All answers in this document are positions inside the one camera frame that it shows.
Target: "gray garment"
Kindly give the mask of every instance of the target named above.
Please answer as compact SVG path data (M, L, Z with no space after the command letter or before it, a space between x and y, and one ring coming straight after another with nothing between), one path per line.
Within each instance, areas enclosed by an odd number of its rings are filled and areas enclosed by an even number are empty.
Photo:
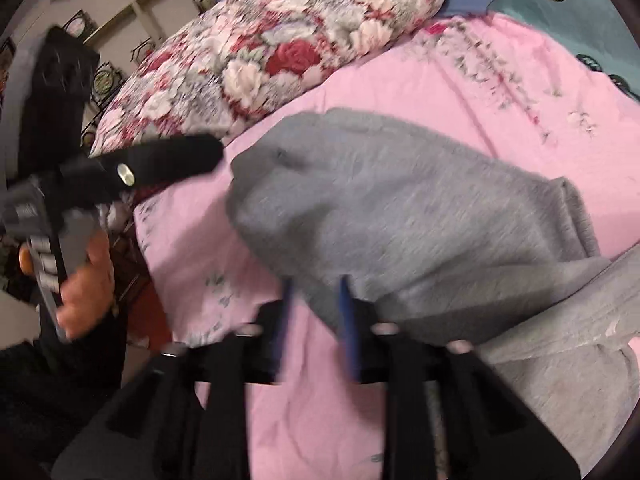
M232 171L232 223L273 272L295 278L331 329L338 278L348 274L359 297L413 336L484 344L485 358L584 472L617 435L638 399L638 370L620 344L600 345L626 343L640 328L626 318L610 326L639 294L617 301L614 267L600 256L570 182L419 126L341 109L285 118L236 156ZM628 268L617 269L631 290ZM580 411L576 399L591 402ZM555 427L571 403L575 416ZM599 429L584 438L585 425Z

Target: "teal fabric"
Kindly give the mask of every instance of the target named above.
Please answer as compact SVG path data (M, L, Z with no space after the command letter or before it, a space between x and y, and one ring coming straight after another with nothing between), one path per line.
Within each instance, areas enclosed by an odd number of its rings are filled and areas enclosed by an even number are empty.
M640 92L640 48L610 0L494 0L490 10L546 32Z

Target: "floral pillow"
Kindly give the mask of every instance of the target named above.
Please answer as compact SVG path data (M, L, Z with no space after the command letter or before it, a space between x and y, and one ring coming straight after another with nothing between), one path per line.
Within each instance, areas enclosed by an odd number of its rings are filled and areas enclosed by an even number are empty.
M210 130L230 142L357 57L411 32L444 0L223 0L129 78L92 155Z

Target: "gray cloth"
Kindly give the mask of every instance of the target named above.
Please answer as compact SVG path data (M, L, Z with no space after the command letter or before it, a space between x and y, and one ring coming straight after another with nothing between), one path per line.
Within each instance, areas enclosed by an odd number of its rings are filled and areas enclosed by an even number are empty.
M232 171L232 223L331 329L348 274L413 336L481 344L583 472L603 455L638 400L621 348L640 328L626 316L639 306L640 255L616 266L599 255L569 181L341 109L285 118Z

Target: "human hand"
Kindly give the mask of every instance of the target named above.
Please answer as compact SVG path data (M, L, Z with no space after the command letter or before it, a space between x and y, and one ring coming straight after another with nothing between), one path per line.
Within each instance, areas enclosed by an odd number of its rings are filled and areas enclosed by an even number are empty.
M86 247L88 263L79 267L60 287L62 306L56 317L69 340L90 332L113 305L113 264L109 238L99 230ZM33 276L33 262L26 245L20 248L20 269Z

